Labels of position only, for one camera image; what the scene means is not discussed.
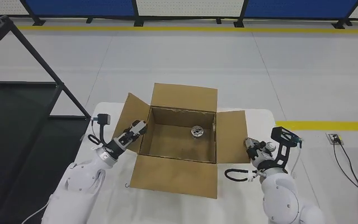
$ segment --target box flap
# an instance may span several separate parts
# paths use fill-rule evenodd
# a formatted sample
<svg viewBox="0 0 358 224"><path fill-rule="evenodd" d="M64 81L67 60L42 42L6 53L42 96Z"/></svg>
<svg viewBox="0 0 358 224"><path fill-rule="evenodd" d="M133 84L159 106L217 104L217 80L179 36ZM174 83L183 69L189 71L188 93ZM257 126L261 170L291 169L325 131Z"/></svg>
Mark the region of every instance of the box flap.
<svg viewBox="0 0 358 224"><path fill-rule="evenodd" d="M155 83L151 105L216 112L217 101L214 88Z"/></svg>
<svg viewBox="0 0 358 224"><path fill-rule="evenodd" d="M113 133L113 138L118 137L123 133L123 130L129 128L135 120L147 121L150 106L141 101L138 97L128 93L121 116L119 117L116 129ZM135 142L129 145L128 149L138 153L140 142L143 136L140 136Z"/></svg>
<svg viewBox="0 0 358 224"><path fill-rule="evenodd" d="M130 186L217 198L218 168L216 164L139 155Z"/></svg>
<svg viewBox="0 0 358 224"><path fill-rule="evenodd" d="M216 163L250 163L244 140L247 138L245 111L216 114Z"/></svg>

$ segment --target cardboard box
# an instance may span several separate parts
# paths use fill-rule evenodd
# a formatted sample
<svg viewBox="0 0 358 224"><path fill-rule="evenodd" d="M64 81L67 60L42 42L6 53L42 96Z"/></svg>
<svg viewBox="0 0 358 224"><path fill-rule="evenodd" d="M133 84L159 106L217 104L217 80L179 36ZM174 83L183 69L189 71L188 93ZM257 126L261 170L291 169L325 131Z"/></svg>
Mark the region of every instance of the cardboard box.
<svg viewBox="0 0 358 224"><path fill-rule="evenodd" d="M213 88L160 83L150 105L128 94L114 137L134 120L148 126L128 148L138 153L132 188L217 198L216 165L250 163L245 111L217 113L217 98ZM198 139L191 135L195 125L204 128Z"/></svg>

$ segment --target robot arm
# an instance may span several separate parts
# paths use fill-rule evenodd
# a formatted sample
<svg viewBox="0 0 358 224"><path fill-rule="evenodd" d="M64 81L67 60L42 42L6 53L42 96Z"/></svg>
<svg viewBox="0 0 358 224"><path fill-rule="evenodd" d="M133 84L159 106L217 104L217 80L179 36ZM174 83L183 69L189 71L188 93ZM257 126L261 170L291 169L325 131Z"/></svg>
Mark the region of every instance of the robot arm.
<svg viewBox="0 0 358 224"><path fill-rule="evenodd" d="M146 123L136 120L121 136L95 148L91 161L70 164L50 196L41 223L85 224L105 180L105 170L112 168L127 146L145 132Z"/></svg>
<svg viewBox="0 0 358 224"><path fill-rule="evenodd" d="M275 158L272 152L276 147L270 142L259 142L252 138L245 140L247 154L252 165L257 168L256 175L260 176L261 189L264 193L263 210L268 217L268 222L324 224L322 211L299 196L294 179L285 170L290 148L296 147L302 141L297 135L282 127L274 128L271 138L280 144Z"/></svg>

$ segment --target power outlet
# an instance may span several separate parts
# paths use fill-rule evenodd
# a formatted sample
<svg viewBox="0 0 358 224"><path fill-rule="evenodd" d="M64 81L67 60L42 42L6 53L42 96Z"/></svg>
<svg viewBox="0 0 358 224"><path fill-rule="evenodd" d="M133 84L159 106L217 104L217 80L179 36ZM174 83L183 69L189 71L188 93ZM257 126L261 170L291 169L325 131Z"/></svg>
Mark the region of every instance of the power outlet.
<svg viewBox="0 0 358 224"><path fill-rule="evenodd" d="M340 138L340 140L341 140L341 144L342 145L344 145L344 143L343 143L343 140L342 140L342 137L339 135L339 134L337 134L337 133L326 133L326 136L327 136L327 138L328 138L328 141L329 141L329 143L331 144L331 145L336 145L336 146L339 146L340 144L338 143L338 142L334 142L333 143L333 140L334 140L334 135L338 135L338 138Z"/></svg>

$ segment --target white table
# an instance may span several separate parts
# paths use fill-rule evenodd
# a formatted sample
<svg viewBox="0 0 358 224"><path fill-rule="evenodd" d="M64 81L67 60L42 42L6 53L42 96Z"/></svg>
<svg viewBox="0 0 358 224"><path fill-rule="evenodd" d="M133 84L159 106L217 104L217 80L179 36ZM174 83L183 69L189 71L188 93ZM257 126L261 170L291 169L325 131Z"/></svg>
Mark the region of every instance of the white table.
<svg viewBox="0 0 358 224"><path fill-rule="evenodd" d="M101 102L93 116L99 113L111 115L111 124L105 126L104 138L109 141L117 125L124 104ZM231 111L241 109L219 109ZM273 114L268 110L248 109L246 111L247 133L259 141L271 141L271 130L275 126ZM99 125L94 129L99 135ZM92 133L91 126L87 134ZM76 162L90 160L94 146L87 137L83 140ZM136 160L136 153L127 150L118 163L106 170L106 180L93 208L88 224L109 223L180 223L180 224L224 224L267 223L262 208L263 193L258 178L254 182L236 183L226 179L228 168L255 168L251 164L218 165L218 198L210 199L184 194L172 194L151 190L126 188L130 183Z"/></svg>

